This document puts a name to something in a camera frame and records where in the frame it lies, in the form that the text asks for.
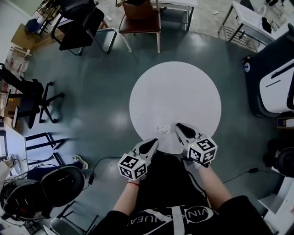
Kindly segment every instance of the desk leg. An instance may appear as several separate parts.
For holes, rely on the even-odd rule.
[[[191,20],[192,20],[192,16],[193,16],[193,11],[194,11],[194,7],[192,7],[192,10],[191,10],[191,12],[190,12],[189,20],[188,20],[188,26],[187,26],[186,31],[189,31],[190,24],[191,24]]]
[[[243,24],[240,24],[239,27],[236,29],[236,31],[233,33],[233,35],[230,37],[229,42],[233,40],[233,38],[236,36],[236,34],[240,31]]]
[[[221,26],[220,26],[219,30],[217,31],[217,33],[218,33],[218,34],[220,33],[220,31],[221,31],[222,27],[224,27],[224,25],[225,25],[225,23],[226,23],[227,19],[229,18],[229,16],[230,16],[230,14],[231,14],[232,10],[233,10],[233,4],[231,5],[231,7],[230,7],[230,9],[229,9],[228,13],[226,14],[226,17],[225,17],[225,19],[224,19],[223,23],[221,24]]]

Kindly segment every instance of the sneaker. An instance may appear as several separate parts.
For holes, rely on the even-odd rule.
[[[82,159],[82,157],[79,156],[79,155],[74,156],[73,161],[82,163],[83,164],[83,169],[88,169],[89,168],[89,164],[86,161],[84,161]]]

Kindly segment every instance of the black shirt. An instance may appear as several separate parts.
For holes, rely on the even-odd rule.
[[[91,235],[271,234],[245,196],[232,198],[215,212],[209,207],[178,205],[146,209],[130,217],[110,211]]]

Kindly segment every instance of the tabletop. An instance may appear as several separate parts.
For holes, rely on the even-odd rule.
[[[207,136],[216,131],[221,118],[218,90],[199,68],[183,62],[158,64],[136,82],[130,96],[130,118],[143,140],[157,138],[158,150],[180,154],[174,126],[187,123]],[[157,125],[171,126],[170,134],[156,132]]]
[[[196,7],[198,5],[197,0],[158,0],[159,3],[169,3],[180,6],[193,6]]]
[[[247,7],[233,1],[232,3],[238,17],[242,24],[249,26],[250,28],[256,30],[257,32],[263,34],[264,36],[275,40],[276,37],[273,33],[269,33],[262,28],[262,17],[255,11],[248,9]]]
[[[21,172],[24,173],[28,170],[26,140],[21,134],[6,124],[4,129],[6,132],[7,154],[17,155],[21,165]]]

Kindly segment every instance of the black cable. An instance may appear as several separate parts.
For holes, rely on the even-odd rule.
[[[245,173],[250,173],[250,174],[252,174],[252,173],[257,173],[257,172],[266,172],[266,173],[272,173],[272,174],[279,174],[279,175],[281,175],[281,174],[278,173],[278,172],[263,171],[263,170],[259,170],[258,168],[251,168],[249,171],[245,171],[245,172],[243,172],[242,174],[239,174],[239,175],[237,175],[237,176],[235,176],[235,177],[233,177],[233,178],[231,178],[231,179],[229,179],[229,180],[227,180],[227,181],[225,181],[225,182],[223,182],[223,183],[225,184],[225,183],[227,183],[227,182],[230,182],[231,180],[233,180],[233,179],[235,179],[235,178],[238,178],[239,176],[241,176],[241,175],[243,175],[243,174],[245,174]]]
[[[87,187],[85,187],[82,191],[84,191],[85,189],[87,189],[88,187],[90,186],[90,184],[88,184],[88,186]]]
[[[92,174],[90,175],[90,178],[89,178],[89,180],[88,180],[88,186],[85,187],[82,191],[84,191],[84,190],[87,189],[90,185],[93,184],[95,168],[96,168],[96,166],[98,165],[98,163],[101,162],[101,161],[104,160],[104,159],[121,159],[121,157],[104,157],[104,158],[99,159],[99,160],[95,163],[95,165],[94,165],[94,167],[93,167]]]
[[[180,159],[181,163],[185,166],[185,164],[184,164],[184,160],[185,160],[185,158],[181,158],[181,159]],[[192,179],[194,180],[194,182],[195,182],[195,184],[197,185],[197,187],[199,187],[199,188],[202,190],[202,192],[205,194],[205,196],[207,197],[207,195],[206,195],[206,193],[205,193],[205,190],[203,190],[203,189],[199,186],[199,184],[197,183],[197,181],[196,181],[196,179],[194,178],[194,176],[192,175],[192,173],[189,172],[189,171],[187,171],[187,172],[188,172],[188,174],[192,177]],[[233,179],[236,179],[236,178],[240,177],[241,175],[244,175],[245,173],[250,173],[250,174],[252,174],[252,173],[257,173],[257,172],[266,172],[266,173],[272,173],[272,174],[280,174],[280,173],[278,173],[278,172],[264,171],[264,170],[259,170],[258,168],[251,168],[250,170],[245,171],[245,172],[243,172],[243,173],[241,173],[241,174],[239,174],[239,175],[237,175],[237,176],[235,176],[235,177],[233,177],[233,178],[231,178],[231,179],[229,179],[229,180],[227,180],[227,181],[225,181],[225,182],[223,182],[223,183],[224,183],[224,184],[225,184],[225,183],[228,183],[228,182],[232,181]]]
[[[37,160],[37,159],[23,159],[23,160],[18,160],[18,159],[16,159],[16,158],[13,158],[13,159],[11,159],[11,160],[15,160],[15,161],[19,161],[19,162],[22,162],[22,161],[40,161],[40,160]]]
[[[104,158],[101,158],[101,159],[98,160],[98,161],[96,162],[96,164],[94,165],[93,170],[92,170],[92,174],[94,173],[94,170],[95,170],[96,166],[98,165],[98,163],[101,162],[102,160],[104,160],[104,159],[118,159],[118,158],[121,158],[121,157],[104,157]]]
[[[227,181],[225,181],[225,182],[223,182],[223,183],[225,184],[225,183],[227,183],[227,182],[230,182],[231,180],[233,180],[233,179],[235,179],[235,178],[238,178],[239,176],[241,176],[241,175],[243,175],[243,174],[245,174],[245,173],[248,173],[248,171],[245,171],[245,172],[243,172],[242,174],[239,174],[239,175],[237,175],[237,176],[235,176],[235,177],[233,177],[233,178],[231,178],[231,179],[229,179],[229,180],[227,180]]]

